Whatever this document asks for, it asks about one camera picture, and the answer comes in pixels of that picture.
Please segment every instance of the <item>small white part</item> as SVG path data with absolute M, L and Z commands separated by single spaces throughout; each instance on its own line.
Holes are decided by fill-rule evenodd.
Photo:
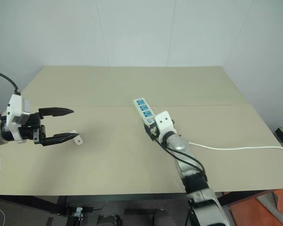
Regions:
M 72 131 L 70 131 L 70 132 L 71 132 L 71 133 L 78 133 L 75 129 L 72 130 Z M 81 145 L 81 144 L 84 143 L 80 135 L 78 135 L 78 136 L 76 136 L 75 138 L 73 138 L 73 140 L 74 140 L 74 142 L 76 143 L 76 145 Z
M 0 212 L 3 214 L 3 224 L 2 224 L 2 226 L 4 226 L 4 224 L 5 224 L 5 214 L 1 209 L 0 209 Z
M 241 150 L 241 149 L 262 149 L 262 148 L 278 148 L 278 149 L 283 150 L 283 147 L 281 147 L 281 146 L 217 148 L 217 147 L 209 147 L 209 146 L 205 146 L 205 145 L 200 145 L 200 144 L 196 144 L 196 143 L 192 143 L 192 142 L 189 142 L 189 144 L 195 145 L 195 146 L 198 146 L 198 147 L 204 147 L 204 148 L 207 148 L 207 149 L 212 149 L 212 150 L 220 150 L 220 151 Z
M 158 139 L 160 142 L 162 142 L 162 138 L 167 132 L 173 131 L 174 133 L 177 133 L 177 131 L 174 129 L 172 119 L 167 111 L 164 111 L 156 115 L 155 121 L 157 128 L 159 130 Z
M 18 128 L 27 122 L 29 115 L 30 103 L 28 100 L 19 95 L 13 94 L 7 107 L 6 127 L 9 129 L 14 140 L 18 144 L 26 142 L 26 140 L 22 139 Z

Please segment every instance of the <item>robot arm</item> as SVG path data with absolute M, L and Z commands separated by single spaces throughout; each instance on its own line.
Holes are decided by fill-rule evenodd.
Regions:
M 30 104 L 20 95 L 13 94 L 7 106 L 7 115 L 0 117 L 0 145 L 15 140 L 25 143 L 27 139 L 43 146 L 63 143 L 78 136 L 78 133 L 61 133 L 46 137 L 45 126 L 41 125 L 44 116 L 62 116 L 74 111 L 67 108 L 40 108 L 30 114 Z
M 194 226 L 230 226 L 229 221 L 207 184 L 204 167 L 189 148 L 189 143 L 177 134 L 174 121 L 167 111 L 155 116 L 144 98 L 133 101 L 152 140 L 176 158 L 190 205 L 189 217 Z

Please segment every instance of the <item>power strip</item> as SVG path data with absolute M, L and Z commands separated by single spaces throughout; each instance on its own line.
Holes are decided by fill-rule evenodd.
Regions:
M 143 123 L 147 126 L 150 126 L 152 123 L 155 122 L 155 113 L 153 112 L 152 108 L 148 104 L 145 98 L 138 98 L 133 100 L 134 106 L 138 113 L 140 114 Z

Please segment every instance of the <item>table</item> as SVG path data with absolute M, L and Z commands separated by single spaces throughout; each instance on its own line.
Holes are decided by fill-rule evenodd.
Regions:
M 168 110 L 189 141 L 213 147 L 279 145 L 221 67 L 46 66 L 23 91 L 47 136 L 79 131 L 84 144 L 0 146 L 0 195 L 180 194 L 175 162 L 146 135 L 132 100 Z M 215 191 L 283 188 L 283 150 L 191 147 Z

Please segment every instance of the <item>white cable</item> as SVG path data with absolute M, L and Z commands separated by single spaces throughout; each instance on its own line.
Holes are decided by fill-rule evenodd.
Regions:
M 195 145 L 199 147 L 204 147 L 207 149 L 212 149 L 212 150 L 222 150 L 222 151 L 228 151 L 228 150 L 241 150 L 241 149 L 260 149 L 260 148 L 279 148 L 283 150 L 283 147 L 281 146 L 259 146 L 259 147 L 234 147 L 234 148 L 217 148 L 217 147 L 209 147 L 205 145 L 200 145 L 196 143 L 189 142 L 190 145 Z
M 0 212 L 3 214 L 3 225 L 2 226 L 4 226 L 4 224 L 5 224 L 5 214 L 2 210 L 0 210 Z

